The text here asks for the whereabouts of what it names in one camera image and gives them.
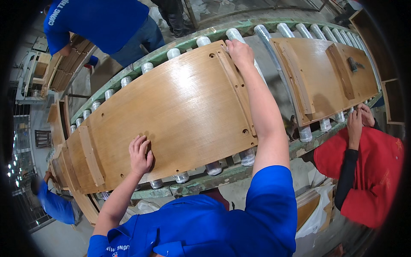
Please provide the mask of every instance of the worker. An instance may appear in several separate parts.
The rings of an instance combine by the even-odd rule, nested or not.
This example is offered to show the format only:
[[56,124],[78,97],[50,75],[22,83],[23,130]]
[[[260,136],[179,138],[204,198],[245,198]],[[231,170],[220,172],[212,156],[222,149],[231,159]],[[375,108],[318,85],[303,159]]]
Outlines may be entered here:
[[181,0],[151,0],[158,6],[158,10],[167,22],[170,32],[175,38],[187,36],[195,29],[183,18],[183,6]]
[[138,0],[53,0],[44,10],[50,54],[70,54],[70,31],[127,67],[144,56],[140,44],[148,52],[164,45],[161,31],[148,11]]
[[382,132],[369,107],[361,103],[350,113],[347,128],[313,154],[318,171],[338,179],[335,207],[341,214],[370,228],[381,226],[401,176],[401,140]]
[[129,146],[131,171],[104,203],[88,248],[93,256],[291,256],[296,249],[297,203],[287,135],[272,94],[254,67],[251,48],[226,44],[244,78],[259,139],[245,211],[198,194],[175,199],[158,211],[134,215],[121,226],[130,198],[152,165],[150,141]]
[[48,189],[48,180],[56,182],[51,172],[46,171],[44,179],[38,180],[37,177],[31,180],[30,188],[40,201],[44,211],[52,218],[65,224],[77,225],[80,222],[81,210],[74,199],[68,201],[58,196]]

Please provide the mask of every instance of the green metal frame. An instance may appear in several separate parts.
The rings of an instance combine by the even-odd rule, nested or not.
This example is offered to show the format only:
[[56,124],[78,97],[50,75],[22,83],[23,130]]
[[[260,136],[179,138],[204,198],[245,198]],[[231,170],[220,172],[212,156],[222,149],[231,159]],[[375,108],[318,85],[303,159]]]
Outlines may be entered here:
[[128,67],[117,73],[113,78],[111,78],[104,86],[102,86],[93,96],[87,100],[85,104],[73,115],[70,119],[71,124],[76,123],[76,119],[83,116],[83,111],[86,109],[91,109],[91,105],[94,101],[100,100],[103,102],[105,100],[104,92],[108,89],[114,89],[118,91],[121,89],[121,79],[130,76],[132,79],[137,78],[142,75],[141,65],[146,62],[151,62],[154,67],[166,62],[167,52],[172,48],[178,48],[180,52],[184,53],[187,49],[197,48],[196,39],[201,36],[207,36],[210,38],[211,42],[218,40],[228,39],[226,36],[226,31],[230,28],[236,28],[241,33],[243,37],[252,36],[254,34],[254,27],[258,24],[263,24],[269,32],[277,31],[277,24],[286,23],[291,30],[295,30],[296,24],[303,23],[307,27],[311,24],[317,24],[320,28],[323,26],[328,26],[330,29],[337,28],[339,30],[344,30],[346,32],[353,32],[347,28],[328,23],[323,21],[316,21],[311,19],[292,19],[292,18],[260,18],[260,19],[248,19],[242,21],[234,21],[230,23],[221,24],[215,27],[210,27],[204,30],[200,30],[186,37],[182,37],[176,41],[173,41],[157,50],[149,53],[140,60],[130,64]]
[[[369,107],[372,107],[380,98],[382,97],[382,92],[378,93],[371,101],[367,103]],[[347,115],[346,120],[343,123],[331,123],[331,130],[328,132],[321,132],[316,130],[312,132],[313,140],[308,143],[303,143],[300,140],[295,140],[290,143],[290,160],[296,159],[303,154],[314,150],[319,147],[329,138],[334,136],[338,131],[347,126]],[[252,167],[244,167],[240,164],[235,166],[227,167],[223,169],[223,172],[216,176],[209,176],[207,173],[202,173],[199,175],[191,176],[190,180],[184,184],[169,183],[164,185],[159,189],[148,189],[135,191],[131,199],[144,199],[144,198],[154,198],[163,196],[185,196],[190,194],[196,194],[200,191],[217,188],[222,185],[227,185],[236,181],[249,178],[252,173]]]

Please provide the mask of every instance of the blue t-shirt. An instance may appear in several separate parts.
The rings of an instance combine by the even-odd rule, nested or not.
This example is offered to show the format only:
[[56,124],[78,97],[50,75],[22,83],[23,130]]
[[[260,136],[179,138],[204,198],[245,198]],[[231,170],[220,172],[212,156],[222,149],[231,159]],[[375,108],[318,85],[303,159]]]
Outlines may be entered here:
[[72,204],[64,198],[50,192],[44,180],[42,180],[37,198],[43,206],[44,211],[56,220],[74,224]]
[[137,0],[53,0],[44,20],[50,54],[70,42],[69,31],[113,54],[142,26],[148,11]]
[[252,179],[245,211],[203,194],[182,197],[92,236],[87,256],[292,256],[296,230],[291,172],[270,166]]

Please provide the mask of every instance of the red shirt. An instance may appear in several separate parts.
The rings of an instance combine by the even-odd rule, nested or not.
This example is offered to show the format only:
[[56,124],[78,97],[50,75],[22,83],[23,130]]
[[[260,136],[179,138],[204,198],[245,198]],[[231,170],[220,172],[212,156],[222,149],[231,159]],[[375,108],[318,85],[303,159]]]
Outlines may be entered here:
[[[345,128],[315,149],[314,161],[320,173],[339,178],[348,139]],[[341,214],[367,227],[381,226],[397,191],[403,159],[400,139],[363,127],[353,188],[344,200]]]

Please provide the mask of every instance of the black sleeve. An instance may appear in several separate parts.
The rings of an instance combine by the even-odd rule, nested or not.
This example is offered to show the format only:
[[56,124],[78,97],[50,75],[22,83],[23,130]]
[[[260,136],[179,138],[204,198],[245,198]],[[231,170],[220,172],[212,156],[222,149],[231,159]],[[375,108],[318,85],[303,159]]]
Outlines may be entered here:
[[375,121],[375,124],[374,124],[374,129],[376,129],[376,130],[379,130],[379,131],[382,131],[381,130],[381,128],[380,128],[380,126],[378,125],[378,122],[377,122],[377,120],[374,118],[374,121]]
[[348,192],[353,188],[354,172],[358,160],[358,151],[353,149],[345,150],[345,157],[339,174],[337,191],[335,192],[335,207],[341,210],[342,204]]

